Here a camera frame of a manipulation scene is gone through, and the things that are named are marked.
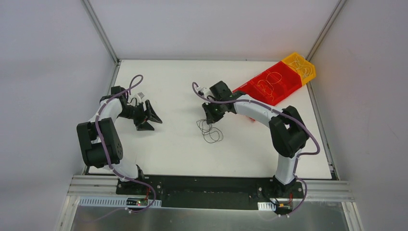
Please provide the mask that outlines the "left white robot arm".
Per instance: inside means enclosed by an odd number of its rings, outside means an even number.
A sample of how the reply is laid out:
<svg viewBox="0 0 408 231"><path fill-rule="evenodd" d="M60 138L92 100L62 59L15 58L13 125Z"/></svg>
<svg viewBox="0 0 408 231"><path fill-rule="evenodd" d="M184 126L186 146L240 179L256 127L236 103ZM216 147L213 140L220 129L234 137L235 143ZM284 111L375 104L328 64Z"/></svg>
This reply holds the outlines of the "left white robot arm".
<svg viewBox="0 0 408 231"><path fill-rule="evenodd" d="M100 99L100 107L87 122L76 127L83 161L88 167L111 170L134 194L146 191L147 182L142 169L125 159L123 146L115 128L121 117L133 121L137 131L153 131L151 122L161 124L149 100L142 102L143 94L136 97L136 104L128 102L128 93L121 86L111 87L111 94Z"/></svg>

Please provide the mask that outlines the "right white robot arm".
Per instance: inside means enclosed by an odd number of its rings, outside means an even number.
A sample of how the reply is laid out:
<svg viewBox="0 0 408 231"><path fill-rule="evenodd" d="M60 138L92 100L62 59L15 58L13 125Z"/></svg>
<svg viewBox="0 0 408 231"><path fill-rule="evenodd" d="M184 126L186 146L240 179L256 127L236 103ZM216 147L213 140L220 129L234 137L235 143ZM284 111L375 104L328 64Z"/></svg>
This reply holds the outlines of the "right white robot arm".
<svg viewBox="0 0 408 231"><path fill-rule="evenodd" d="M279 197L290 194L296 182L295 157L300 154L310 137L297 109L293 106L279 109L242 91L232 92L223 81L210 88L193 83L192 88L205 100L202 108L207 124L218 122L225 113L234 113L260 122L269 129L273 147L279 155L277 170L272 177L272 188Z"/></svg>

